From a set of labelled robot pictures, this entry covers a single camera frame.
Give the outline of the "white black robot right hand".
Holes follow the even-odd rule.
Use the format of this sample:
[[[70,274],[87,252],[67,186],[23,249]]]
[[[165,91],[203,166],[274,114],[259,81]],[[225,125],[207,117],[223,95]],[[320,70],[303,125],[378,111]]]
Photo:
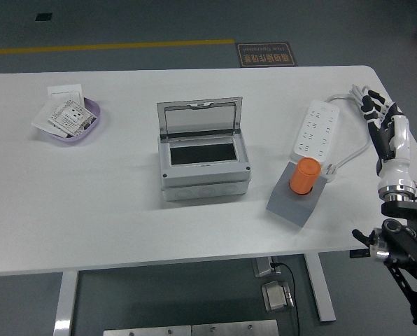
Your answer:
[[[376,173],[379,193],[405,190],[415,193],[409,175],[411,164],[409,121],[397,104],[368,87],[352,86],[351,96],[367,122],[370,138],[378,155]]]

